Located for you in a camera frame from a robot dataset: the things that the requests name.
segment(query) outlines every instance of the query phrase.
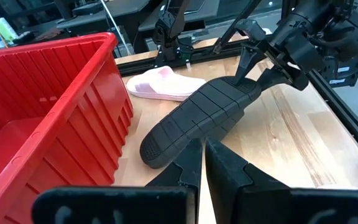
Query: white slide sandal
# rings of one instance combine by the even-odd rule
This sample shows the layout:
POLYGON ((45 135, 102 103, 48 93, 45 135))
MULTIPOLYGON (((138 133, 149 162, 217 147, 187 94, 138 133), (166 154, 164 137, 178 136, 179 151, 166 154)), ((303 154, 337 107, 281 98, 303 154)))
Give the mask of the white slide sandal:
POLYGON ((127 89, 142 98, 184 101, 205 83, 204 79, 178 75, 169 66, 164 66, 132 77, 127 82, 127 89))

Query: wooden table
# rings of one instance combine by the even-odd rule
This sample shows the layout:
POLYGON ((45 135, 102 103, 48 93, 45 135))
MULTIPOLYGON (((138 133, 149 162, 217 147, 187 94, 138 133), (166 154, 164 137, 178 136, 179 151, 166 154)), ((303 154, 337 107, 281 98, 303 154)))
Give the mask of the wooden table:
MULTIPOLYGON (((213 44, 201 42, 197 47, 213 44)), ((147 52, 117 63, 156 56, 147 52)), ((212 78, 234 75, 239 57, 215 60, 179 68, 175 71, 189 77, 212 78)), ((257 79, 266 67, 263 61, 248 77, 257 79)), ((123 155, 119 160, 115 185, 142 186, 162 169, 147 167, 139 155, 144 136, 178 103, 148 100, 131 96, 134 117, 123 155)), ((336 184, 358 188, 358 144, 328 105, 310 84, 304 91, 279 85, 245 109, 245 116, 224 138, 223 143, 259 169, 290 187, 320 187, 336 184)), ((200 223, 215 223, 208 183, 203 166, 200 198, 200 223)))

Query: black slide sandal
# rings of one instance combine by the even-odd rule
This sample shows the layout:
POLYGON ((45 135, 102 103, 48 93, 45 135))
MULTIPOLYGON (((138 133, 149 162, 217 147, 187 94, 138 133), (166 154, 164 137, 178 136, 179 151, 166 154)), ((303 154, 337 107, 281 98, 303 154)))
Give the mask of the black slide sandal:
POLYGON ((174 160, 194 138, 222 140, 262 92, 248 78, 238 86, 233 83, 234 77, 215 78, 166 115, 140 145, 143 162, 158 169, 174 160))

